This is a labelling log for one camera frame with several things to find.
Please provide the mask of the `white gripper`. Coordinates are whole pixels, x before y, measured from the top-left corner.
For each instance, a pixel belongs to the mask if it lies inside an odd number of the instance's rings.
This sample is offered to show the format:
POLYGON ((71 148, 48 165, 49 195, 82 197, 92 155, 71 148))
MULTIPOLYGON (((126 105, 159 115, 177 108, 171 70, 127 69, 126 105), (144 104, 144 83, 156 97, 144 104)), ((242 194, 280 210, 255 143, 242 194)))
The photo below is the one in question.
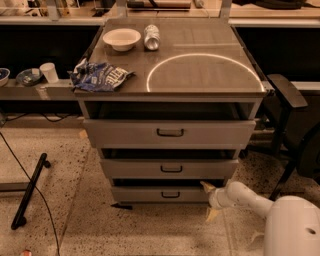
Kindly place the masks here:
POLYGON ((206 181, 201 181, 200 184, 206 193, 209 193, 209 204, 212 208, 207 208, 206 221, 213 221, 219 214, 219 210, 223 209, 225 204, 225 189, 217 188, 206 181))

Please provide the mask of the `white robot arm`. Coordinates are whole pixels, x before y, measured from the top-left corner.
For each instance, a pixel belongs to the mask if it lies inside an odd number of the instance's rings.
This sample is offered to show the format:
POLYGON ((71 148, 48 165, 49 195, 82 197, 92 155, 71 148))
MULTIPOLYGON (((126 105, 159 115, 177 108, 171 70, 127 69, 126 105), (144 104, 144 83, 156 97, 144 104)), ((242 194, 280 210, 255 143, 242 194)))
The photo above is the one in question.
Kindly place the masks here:
POLYGON ((265 220, 263 256, 320 256, 320 209, 313 203, 297 196, 272 201, 238 181, 222 188, 201 185, 208 195, 207 220, 227 207, 249 208, 265 220))

